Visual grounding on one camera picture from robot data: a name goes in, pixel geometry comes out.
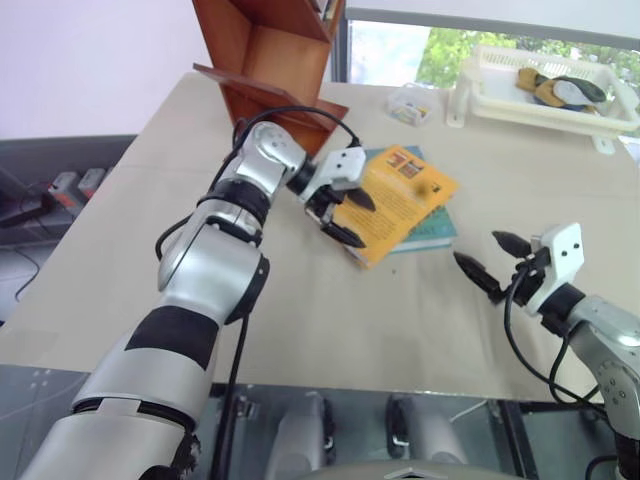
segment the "clear container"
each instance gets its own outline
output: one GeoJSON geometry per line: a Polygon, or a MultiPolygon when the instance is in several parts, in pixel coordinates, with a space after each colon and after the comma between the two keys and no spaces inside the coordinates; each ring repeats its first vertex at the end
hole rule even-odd
{"type": "Polygon", "coordinates": [[[434,110],[430,89],[417,83],[405,83],[387,98],[387,113],[414,127],[424,124],[434,110]]]}

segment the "white tray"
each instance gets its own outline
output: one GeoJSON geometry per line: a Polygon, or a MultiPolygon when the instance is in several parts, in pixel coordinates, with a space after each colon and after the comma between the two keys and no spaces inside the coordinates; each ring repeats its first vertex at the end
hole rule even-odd
{"type": "Polygon", "coordinates": [[[471,111],[480,117],[591,135],[598,151],[611,154],[615,147],[610,139],[640,127],[635,111],[639,102],[631,87],[605,65],[479,45],[465,60],[450,92],[447,123],[463,127],[471,111]],[[589,80],[606,92],[607,101],[596,115],[539,105],[533,94],[516,87],[518,70],[524,67],[550,78],[570,75],[589,80]]]}

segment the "beige table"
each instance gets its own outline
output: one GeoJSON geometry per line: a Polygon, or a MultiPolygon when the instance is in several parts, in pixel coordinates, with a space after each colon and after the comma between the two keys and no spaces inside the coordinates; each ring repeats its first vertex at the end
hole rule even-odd
{"type": "MultiPolygon", "coordinates": [[[[640,313],[638,171],[620,144],[600,155],[588,137],[470,118],[422,129],[382,113],[389,89],[327,84],[323,97],[349,105],[347,123],[367,147],[418,144],[456,178],[450,203],[455,247],[499,278],[514,261],[490,235],[529,236],[579,221],[587,262],[576,285],[640,313]]],[[[187,74],[74,223],[0,329],[0,362],[91,370],[153,307],[153,244],[190,212],[229,149],[231,127],[218,87],[187,74]]],[[[343,146],[336,133],[326,150],[343,146]]],[[[245,383],[432,391],[546,399],[511,353],[501,313],[459,271],[451,250],[388,257],[356,268],[321,235],[291,194],[267,221],[272,264],[251,319],[239,380],[245,383]]],[[[516,314],[524,353],[548,371],[559,346],[536,319],[516,314]]],[[[225,329],[216,378],[224,380],[239,325],[225,329]]],[[[560,379],[586,391],[592,379],[573,356],[560,379]]]]}

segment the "wooden bookshelf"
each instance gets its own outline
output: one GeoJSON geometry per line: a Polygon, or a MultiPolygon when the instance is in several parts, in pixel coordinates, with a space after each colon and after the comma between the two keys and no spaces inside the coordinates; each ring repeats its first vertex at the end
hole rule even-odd
{"type": "MultiPolygon", "coordinates": [[[[347,108],[318,99],[344,0],[324,22],[310,0],[193,0],[213,68],[194,68],[220,83],[231,121],[268,108],[307,105],[339,118],[347,108]]],[[[273,121],[315,154],[335,124],[296,112],[273,121]]]]}

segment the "orange book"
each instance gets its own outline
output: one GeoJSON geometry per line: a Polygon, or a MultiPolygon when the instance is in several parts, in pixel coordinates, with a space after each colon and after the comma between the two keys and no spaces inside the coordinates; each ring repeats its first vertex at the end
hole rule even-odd
{"type": "Polygon", "coordinates": [[[376,211],[360,208],[348,197],[336,207],[334,221],[356,232],[367,245],[347,250],[371,268],[458,189],[455,180],[436,170],[400,145],[394,145],[367,164],[362,188],[376,211]]]}

